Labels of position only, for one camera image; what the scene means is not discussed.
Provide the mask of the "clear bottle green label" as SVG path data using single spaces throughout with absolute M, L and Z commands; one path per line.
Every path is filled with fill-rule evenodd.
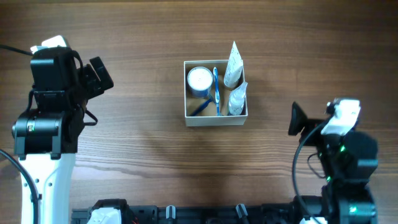
M 243 82 L 240 86 L 234 89 L 228 100 L 228 115 L 239 116 L 243 112 L 245 100 L 246 100 L 246 88 L 247 82 Z

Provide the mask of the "white cream tube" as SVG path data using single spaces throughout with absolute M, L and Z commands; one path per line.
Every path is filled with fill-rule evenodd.
M 243 60 L 235 42 L 231 48 L 228 64 L 224 75 L 224 85 L 227 88 L 235 88 L 243 70 Z

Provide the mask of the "blue white toothbrush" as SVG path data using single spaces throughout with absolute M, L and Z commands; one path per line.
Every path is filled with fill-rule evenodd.
M 216 67 L 213 68 L 213 76 L 215 80 L 215 105 L 216 105 L 216 115 L 221 116 L 220 111 L 220 91 L 218 84 L 218 69 Z

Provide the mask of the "blue disposable razor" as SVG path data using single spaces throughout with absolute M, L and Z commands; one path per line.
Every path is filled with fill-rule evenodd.
M 197 109 L 195 109 L 190 116 L 196 116 L 201 113 L 210 103 L 214 103 L 215 100 L 212 97 L 209 97 L 204 103 L 202 103 Z

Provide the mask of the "blue jar white lid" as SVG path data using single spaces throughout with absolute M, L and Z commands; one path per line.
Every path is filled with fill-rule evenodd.
M 194 67 L 187 75 L 188 87 L 195 98 L 207 97 L 213 81 L 213 74 L 205 67 Z

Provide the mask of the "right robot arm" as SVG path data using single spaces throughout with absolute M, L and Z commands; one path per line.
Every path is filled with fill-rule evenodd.
M 368 187 L 378 167 L 377 141 L 357 131 L 359 100 L 337 98 L 326 106 L 327 119 L 310 119 L 298 103 L 292 104 L 288 134 L 301 135 L 292 162 L 295 191 L 291 223 L 377 223 L 377 207 Z M 296 166 L 303 147 L 317 151 L 326 185 L 321 196 L 303 196 Z

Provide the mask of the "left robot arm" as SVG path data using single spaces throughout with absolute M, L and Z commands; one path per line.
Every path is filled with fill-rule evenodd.
M 78 137 L 98 120 L 88 101 L 114 86 L 100 57 L 83 64 L 69 47 L 33 53 L 29 104 L 12 127 L 22 167 L 22 223 L 67 223 Z

